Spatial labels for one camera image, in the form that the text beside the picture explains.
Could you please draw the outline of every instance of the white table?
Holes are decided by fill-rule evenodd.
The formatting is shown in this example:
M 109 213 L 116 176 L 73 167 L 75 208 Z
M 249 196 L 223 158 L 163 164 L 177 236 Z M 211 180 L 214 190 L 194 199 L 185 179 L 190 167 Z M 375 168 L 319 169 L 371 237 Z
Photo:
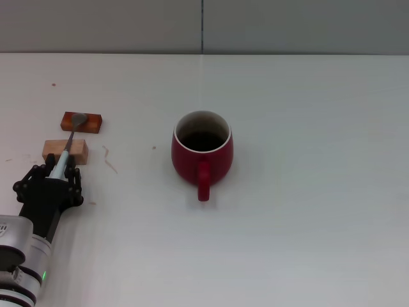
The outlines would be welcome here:
M 19 213 L 12 185 L 44 140 L 68 137 L 65 111 L 104 119 L 76 135 L 85 202 L 60 220 L 38 306 L 408 306 L 409 57 L 2 54 L 0 68 L 0 214 Z M 204 207 L 170 158 L 174 123 L 198 109 L 235 141 Z

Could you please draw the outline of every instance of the coffee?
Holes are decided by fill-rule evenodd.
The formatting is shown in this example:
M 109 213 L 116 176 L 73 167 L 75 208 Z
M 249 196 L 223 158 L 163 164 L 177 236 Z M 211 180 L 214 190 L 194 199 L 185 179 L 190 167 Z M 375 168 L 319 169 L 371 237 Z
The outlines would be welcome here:
M 209 152 L 222 146 L 225 141 L 211 132 L 193 132 L 180 140 L 187 148 L 197 152 Z

